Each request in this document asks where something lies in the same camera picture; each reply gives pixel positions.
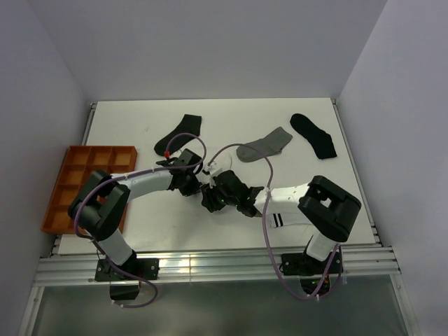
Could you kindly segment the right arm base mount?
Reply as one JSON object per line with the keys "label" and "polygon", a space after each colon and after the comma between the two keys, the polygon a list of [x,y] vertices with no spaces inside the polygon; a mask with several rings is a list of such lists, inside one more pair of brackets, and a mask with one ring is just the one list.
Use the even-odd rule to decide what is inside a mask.
{"label": "right arm base mount", "polygon": [[[301,276],[312,277],[322,275],[324,269],[330,260],[330,254],[324,261],[316,260],[303,253],[283,253],[281,255],[281,264],[279,270],[287,277],[289,276]],[[330,282],[330,275],[336,274],[338,279],[341,278],[343,272],[342,259],[340,253],[337,251],[330,263],[329,269],[325,274],[323,284],[317,292],[318,295],[327,294],[332,285]]]}

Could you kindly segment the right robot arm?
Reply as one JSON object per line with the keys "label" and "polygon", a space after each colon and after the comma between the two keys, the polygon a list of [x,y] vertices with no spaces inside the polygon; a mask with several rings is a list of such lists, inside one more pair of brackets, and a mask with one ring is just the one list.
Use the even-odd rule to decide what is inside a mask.
{"label": "right robot arm", "polygon": [[338,243],[346,242],[356,222],[361,202],[324,176],[287,188],[248,187],[232,170],[211,177],[201,186],[202,206],[209,212],[226,206],[249,218],[264,218],[266,226],[312,225],[303,265],[317,273]]}

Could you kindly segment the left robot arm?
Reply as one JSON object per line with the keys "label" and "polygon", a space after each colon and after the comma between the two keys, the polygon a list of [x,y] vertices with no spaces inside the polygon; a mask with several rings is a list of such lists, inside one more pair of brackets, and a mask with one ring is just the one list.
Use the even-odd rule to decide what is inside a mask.
{"label": "left robot arm", "polygon": [[158,191],[179,190],[183,196],[200,191],[195,170],[203,159],[185,149],[180,156],[155,164],[154,168],[123,174],[108,174],[104,170],[91,173],[68,209],[84,238],[91,240],[112,262],[111,271],[119,279],[129,279],[139,268],[136,252],[125,241],[119,224],[127,204]]}

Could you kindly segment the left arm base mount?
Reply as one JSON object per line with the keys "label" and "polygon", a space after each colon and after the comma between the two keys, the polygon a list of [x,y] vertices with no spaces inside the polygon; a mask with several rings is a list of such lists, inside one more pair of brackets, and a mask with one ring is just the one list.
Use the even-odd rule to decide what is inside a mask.
{"label": "left arm base mount", "polygon": [[[158,296],[158,289],[152,281],[158,278],[159,259],[136,258],[123,265],[115,265],[108,258],[99,259],[94,275],[97,283],[110,283],[109,297],[116,304],[124,307],[143,307],[153,303]],[[145,303],[133,303],[142,294],[143,285],[153,289],[152,298]]]}

